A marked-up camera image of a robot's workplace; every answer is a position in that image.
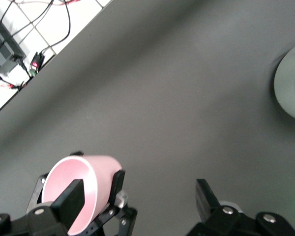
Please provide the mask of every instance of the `pink mug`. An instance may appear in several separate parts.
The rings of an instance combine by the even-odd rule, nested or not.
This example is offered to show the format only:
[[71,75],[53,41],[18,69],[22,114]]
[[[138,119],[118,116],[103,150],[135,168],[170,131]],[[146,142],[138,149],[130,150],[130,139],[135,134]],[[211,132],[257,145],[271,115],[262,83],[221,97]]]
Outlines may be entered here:
[[113,176],[121,169],[121,164],[111,156],[68,156],[49,172],[42,203],[53,202],[74,179],[83,179],[85,204],[68,231],[69,235],[77,235],[108,203]]

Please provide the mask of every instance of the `electronic device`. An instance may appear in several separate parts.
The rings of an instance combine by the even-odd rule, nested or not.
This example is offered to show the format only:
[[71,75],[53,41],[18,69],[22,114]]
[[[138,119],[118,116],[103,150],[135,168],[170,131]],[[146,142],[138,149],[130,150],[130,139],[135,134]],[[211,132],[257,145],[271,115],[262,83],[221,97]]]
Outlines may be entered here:
[[35,53],[35,56],[31,60],[29,65],[29,76],[35,77],[37,75],[43,64],[44,58],[45,56],[42,53]]
[[0,21],[0,74],[9,73],[24,58],[23,50]]

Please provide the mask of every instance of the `gray table surface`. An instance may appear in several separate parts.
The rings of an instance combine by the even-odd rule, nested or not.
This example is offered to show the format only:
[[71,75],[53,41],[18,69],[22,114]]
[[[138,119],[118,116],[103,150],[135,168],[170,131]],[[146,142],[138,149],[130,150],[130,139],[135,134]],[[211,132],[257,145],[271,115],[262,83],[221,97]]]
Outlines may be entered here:
[[0,112],[0,212],[83,150],[126,170],[135,236],[187,234],[197,178],[295,228],[295,120],[272,89],[294,45],[295,0],[113,1]]

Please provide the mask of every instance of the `power supply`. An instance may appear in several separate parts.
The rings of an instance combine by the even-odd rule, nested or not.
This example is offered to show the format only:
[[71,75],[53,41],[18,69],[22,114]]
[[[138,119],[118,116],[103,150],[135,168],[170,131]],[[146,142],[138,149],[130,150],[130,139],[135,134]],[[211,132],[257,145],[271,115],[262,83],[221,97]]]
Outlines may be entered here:
[[25,54],[20,46],[3,23],[0,23],[0,73],[9,73],[24,57]]

